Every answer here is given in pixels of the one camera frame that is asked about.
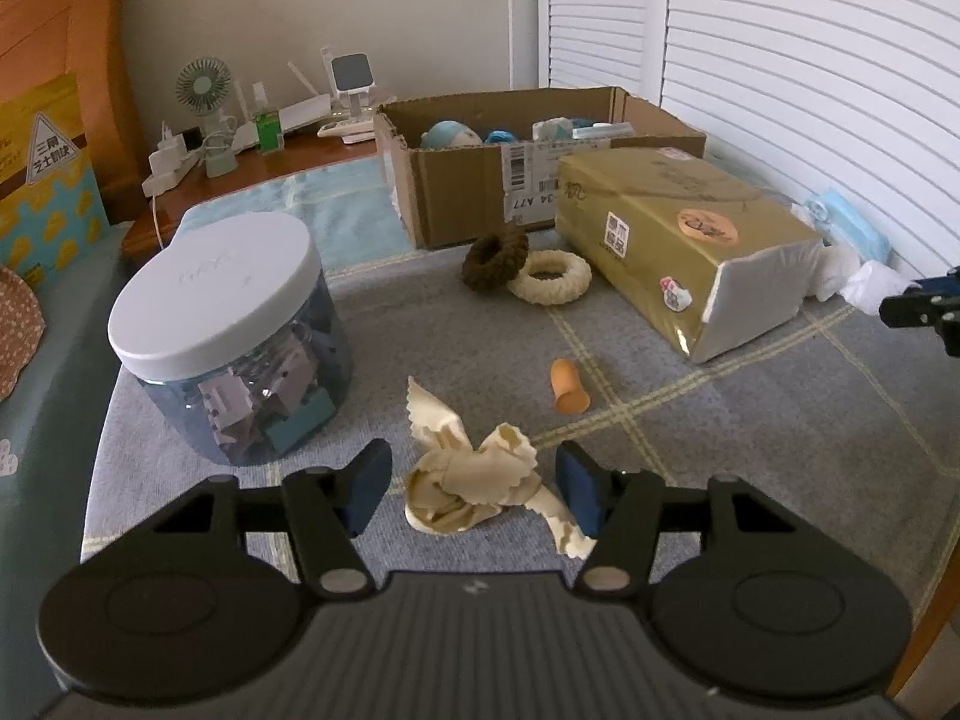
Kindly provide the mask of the white cloth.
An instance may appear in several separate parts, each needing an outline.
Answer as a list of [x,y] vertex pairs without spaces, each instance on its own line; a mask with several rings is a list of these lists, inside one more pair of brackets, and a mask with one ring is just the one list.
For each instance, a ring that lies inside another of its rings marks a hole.
[[807,296],[825,302],[839,294],[854,309],[877,317],[880,304],[913,288],[914,281],[903,277],[877,260],[863,262],[846,244],[822,245]]

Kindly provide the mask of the blue face mask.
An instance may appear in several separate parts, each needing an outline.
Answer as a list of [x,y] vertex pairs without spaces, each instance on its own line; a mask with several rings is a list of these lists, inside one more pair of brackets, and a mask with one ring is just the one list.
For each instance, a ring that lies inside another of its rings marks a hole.
[[889,239],[841,193],[836,190],[819,193],[805,200],[804,208],[811,213],[814,226],[832,244],[849,245],[863,262],[889,263],[892,253]]
[[630,122],[597,122],[589,127],[574,127],[574,140],[605,140],[605,138],[633,138],[635,127]]

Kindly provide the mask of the cream cloth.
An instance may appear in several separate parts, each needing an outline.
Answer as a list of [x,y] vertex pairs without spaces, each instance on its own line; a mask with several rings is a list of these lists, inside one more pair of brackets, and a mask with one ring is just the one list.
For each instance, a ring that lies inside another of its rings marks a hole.
[[407,418],[420,457],[404,481],[405,518],[421,533],[468,532],[511,507],[544,519],[556,552],[589,557],[596,540],[539,473],[537,450],[509,422],[473,445],[460,416],[416,380],[407,382]]

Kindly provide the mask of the brown scrunchie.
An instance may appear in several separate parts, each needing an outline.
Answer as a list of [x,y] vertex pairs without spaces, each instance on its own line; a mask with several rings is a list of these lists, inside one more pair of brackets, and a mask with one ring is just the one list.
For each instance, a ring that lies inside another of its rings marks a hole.
[[516,224],[505,224],[500,231],[489,232],[473,243],[460,276],[472,291],[491,293],[514,280],[528,256],[527,232]]

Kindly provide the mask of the blue cap plush toy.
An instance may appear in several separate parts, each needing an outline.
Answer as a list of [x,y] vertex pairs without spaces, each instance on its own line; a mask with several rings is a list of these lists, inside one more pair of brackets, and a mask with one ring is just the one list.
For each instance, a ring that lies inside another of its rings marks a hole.
[[420,138],[421,149],[451,149],[482,146],[483,138],[473,128],[459,121],[439,121]]

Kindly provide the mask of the blue patterned pouch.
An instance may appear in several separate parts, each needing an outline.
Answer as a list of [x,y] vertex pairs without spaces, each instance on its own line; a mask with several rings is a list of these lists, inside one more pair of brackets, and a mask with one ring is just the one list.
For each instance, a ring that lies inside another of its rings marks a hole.
[[573,140],[574,132],[578,128],[592,127],[592,119],[583,117],[551,117],[544,121],[535,122],[532,126],[532,140],[534,142],[555,142],[555,140]]

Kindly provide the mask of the grey plaid mat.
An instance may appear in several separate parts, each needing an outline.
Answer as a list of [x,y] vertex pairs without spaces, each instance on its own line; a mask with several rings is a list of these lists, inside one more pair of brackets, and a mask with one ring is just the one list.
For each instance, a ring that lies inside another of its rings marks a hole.
[[[934,592],[958,541],[958,364],[934,333],[890,330],[844,302],[809,302],[743,348],[695,366],[607,283],[540,309],[460,282],[459,250],[329,273],[353,349],[345,405],[322,433],[270,465],[268,486],[335,466],[375,437],[405,475],[416,460],[410,379],[459,413],[472,439],[519,427],[542,473],[576,440],[602,465],[699,488],[731,473],[895,580],[913,605]],[[555,410],[550,366],[571,359],[590,395]]]

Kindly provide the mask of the clear jar white lid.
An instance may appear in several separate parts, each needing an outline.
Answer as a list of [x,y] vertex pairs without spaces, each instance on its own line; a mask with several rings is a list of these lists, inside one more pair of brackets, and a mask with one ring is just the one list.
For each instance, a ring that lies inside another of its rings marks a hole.
[[283,211],[224,218],[169,244],[122,289],[107,338],[164,419],[221,465],[297,449],[352,382],[313,233]]

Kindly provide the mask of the white louvered door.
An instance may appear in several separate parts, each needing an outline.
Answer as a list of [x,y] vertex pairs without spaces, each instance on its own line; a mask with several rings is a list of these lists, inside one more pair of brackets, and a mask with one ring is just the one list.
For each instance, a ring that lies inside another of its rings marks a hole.
[[539,0],[539,78],[618,86],[804,202],[838,192],[893,265],[958,260],[958,0]]

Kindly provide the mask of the teal towel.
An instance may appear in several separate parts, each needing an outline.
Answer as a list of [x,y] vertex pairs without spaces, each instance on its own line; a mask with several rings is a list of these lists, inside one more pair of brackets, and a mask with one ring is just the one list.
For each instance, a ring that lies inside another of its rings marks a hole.
[[283,211],[306,224],[329,273],[404,260],[415,252],[377,158],[314,167],[194,206],[182,216],[174,239],[259,211]]

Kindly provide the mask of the brown dotted pillow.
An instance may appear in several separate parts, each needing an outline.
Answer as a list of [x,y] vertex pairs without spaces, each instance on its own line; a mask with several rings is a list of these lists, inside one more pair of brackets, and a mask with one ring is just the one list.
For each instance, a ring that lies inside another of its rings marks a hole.
[[45,331],[46,321],[34,291],[20,275],[0,266],[0,400],[13,394]]

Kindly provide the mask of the white power strip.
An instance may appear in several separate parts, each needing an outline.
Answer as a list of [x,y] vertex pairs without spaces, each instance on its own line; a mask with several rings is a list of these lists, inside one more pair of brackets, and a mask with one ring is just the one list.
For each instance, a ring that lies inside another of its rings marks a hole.
[[172,133],[166,122],[161,124],[161,140],[148,156],[149,176],[142,182],[148,200],[169,192],[184,180],[200,160],[200,149],[189,149],[182,133]]

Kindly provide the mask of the green bottle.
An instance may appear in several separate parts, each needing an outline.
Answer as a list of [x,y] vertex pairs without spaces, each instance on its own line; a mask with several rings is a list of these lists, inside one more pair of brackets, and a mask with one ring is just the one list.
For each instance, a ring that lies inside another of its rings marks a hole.
[[285,148],[280,111],[268,101],[267,91],[265,91],[265,85],[262,82],[255,82],[252,85],[252,93],[254,93],[254,103],[256,103],[254,125],[256,126],[259,151],[262,154],[277,153],[277,151]]

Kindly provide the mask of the white router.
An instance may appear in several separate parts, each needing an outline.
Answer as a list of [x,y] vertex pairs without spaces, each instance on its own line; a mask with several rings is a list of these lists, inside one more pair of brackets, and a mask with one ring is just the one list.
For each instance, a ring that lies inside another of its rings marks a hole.
[[[291,106],[280,109],[281,130],[283,130],[283,133],[293,133],[309,127],[309,125],[319,124],[325,115],[331,112],[331,95],[329,93],[320,93],[316,85],[309,80],[308,76],[302,73],[301,68],[299,68],[295,62],[288,60],[286,65],[288,65],[288,68],[291,73],[295,75],[298,82],[308,91],[308,96],[302,99],[302,101],[299,101],[299,103],[291,104]],[[233,153],[239,154],[246,149],[257,146],[259,144],[259,137],[257,137],[256,124],[252,121],[252,114],[247,110],[247,106],[245,105],[244,93],[242,93],[242,88],[239,83],[235,83],[235,91],[241,103],[242,122],[238,125],[238,128],[236,128],[231,148],[233,148]]]

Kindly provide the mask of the small green desk fan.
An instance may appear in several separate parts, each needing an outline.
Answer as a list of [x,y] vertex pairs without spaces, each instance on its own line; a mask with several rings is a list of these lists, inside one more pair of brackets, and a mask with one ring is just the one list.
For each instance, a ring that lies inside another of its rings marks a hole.
[[233,151],[236,119],[224,112],[232,87],[231,71],[217,57],[192,60],[176,78],[176,98],[200,119],[203,164],[208,179],[226,176],[238,167]]

